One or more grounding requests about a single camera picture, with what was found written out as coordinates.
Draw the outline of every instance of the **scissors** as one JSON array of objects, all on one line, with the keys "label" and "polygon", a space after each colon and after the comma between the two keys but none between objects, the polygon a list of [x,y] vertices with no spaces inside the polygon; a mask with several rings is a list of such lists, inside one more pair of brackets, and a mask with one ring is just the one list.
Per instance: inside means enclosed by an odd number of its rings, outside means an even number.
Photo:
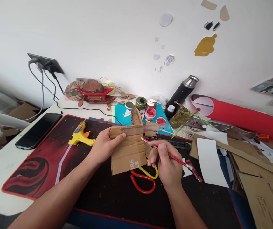
[{"label": "scissors", "polygon": [[[139,169],[140,169],[143,173],[145,173],[146,176],[145,176],[145,175],[142,175],[142,174],[138,174],[138,173],[136,173],[135,171],[131,170],[131,173],[132,173],[132,174],[130,175],[130,178],[131,178],[131,180],[132,180],[134,186],[136,187],[136,189],[137,189],[140,193],[143,193],[143,194],[148,195],[148,194],[151,194],[151,193],[155,190],[155,188],[156,188],[155,179],[157,179],[157,177],[158,177],[158,169],[157,169],[156,166],[155,166],[154,168],[155,168],[155,170],[156,170],[156,175],[155,175],[155,176],[150,175],[150,174],[149,174],[145,169],[143,169],[142,167],[139,167]],[[141,189],[141,188],[137,185],[137,183],[136,183],[136,181],[135,181],[135,179],[134,179],[134,176],[152,181],[152,182],[153,182],[153,187],[152,187],[150,190],[143,190],[143,189]]]}]

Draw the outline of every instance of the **left hand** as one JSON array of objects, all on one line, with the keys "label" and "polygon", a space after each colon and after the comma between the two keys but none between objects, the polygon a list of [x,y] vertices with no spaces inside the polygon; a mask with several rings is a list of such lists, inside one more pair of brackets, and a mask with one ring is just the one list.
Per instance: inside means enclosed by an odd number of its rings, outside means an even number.
[{"label": "left hand", "polygon": [[111,128],[113,127],[109,127],[108,129],[105,129],[99,133],[89,155],[86,157],[91,158],[92,162],[97,165],[105,162],[105,160],[111,156],[114,148],[126,138],[126,134],[123,133],[111,140]]}]

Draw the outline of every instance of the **ruler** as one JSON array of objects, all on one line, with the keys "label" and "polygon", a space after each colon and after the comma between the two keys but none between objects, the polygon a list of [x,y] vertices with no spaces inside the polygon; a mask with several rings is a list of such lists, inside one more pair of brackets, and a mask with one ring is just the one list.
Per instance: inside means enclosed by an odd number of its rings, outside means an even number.
[{"label": "ruler", "polygon": [[151,131],[160,131],[160,130],[165,130],[169,128],[170,128],[169,123],[160,123],[160,124],[157,123],[150,126],[140,126],[140,125],[124,126],[124,127],[121,127],[120,133],[133,135],[133,134],[141,134],[141,133],[146,133]]}]

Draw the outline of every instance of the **silver thermos cap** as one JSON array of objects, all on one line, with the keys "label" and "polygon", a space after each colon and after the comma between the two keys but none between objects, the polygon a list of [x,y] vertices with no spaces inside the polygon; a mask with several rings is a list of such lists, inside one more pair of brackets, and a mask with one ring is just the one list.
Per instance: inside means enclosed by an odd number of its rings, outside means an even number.
[{"label": "silver thermos cap", "polygon": [[199,79],[196,76],[189,76],[182,83],[188,88],[195,88],[198,81]]}]

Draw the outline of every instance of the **forearm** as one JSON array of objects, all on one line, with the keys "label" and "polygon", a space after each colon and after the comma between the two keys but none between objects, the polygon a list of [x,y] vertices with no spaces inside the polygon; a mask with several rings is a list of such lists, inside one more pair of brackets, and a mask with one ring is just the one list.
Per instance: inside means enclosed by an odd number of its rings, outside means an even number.
[{"label": "forearm", "polygon": [[9,228],[61,228],[99,165],[86,159],[26,209]]},{"label": "forearm", "polygon": [[177,229],[207,228],[182,187],[167,192]]}]

